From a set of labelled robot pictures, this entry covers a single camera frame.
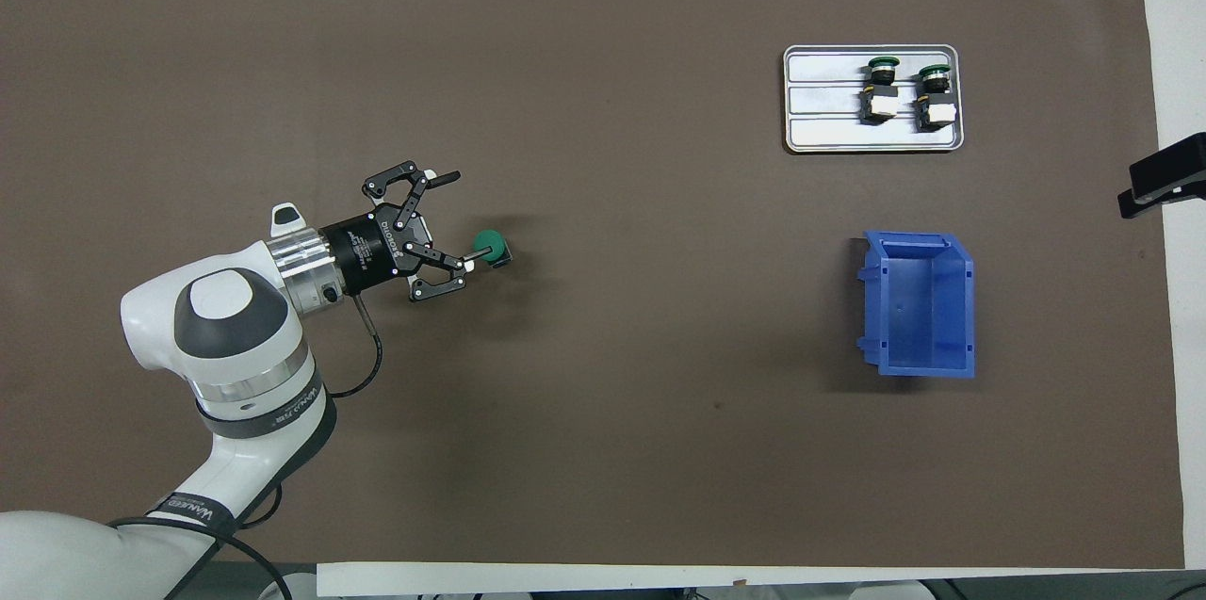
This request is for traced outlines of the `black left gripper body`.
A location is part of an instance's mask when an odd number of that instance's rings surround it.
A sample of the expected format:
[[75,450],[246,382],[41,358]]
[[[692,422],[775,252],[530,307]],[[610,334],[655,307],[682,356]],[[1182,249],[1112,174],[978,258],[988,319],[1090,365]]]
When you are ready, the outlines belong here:
[[320,227],[345,294],[361,294],[387,281],[408,278],[437,260],[417,211],[380,204],[369,213]]

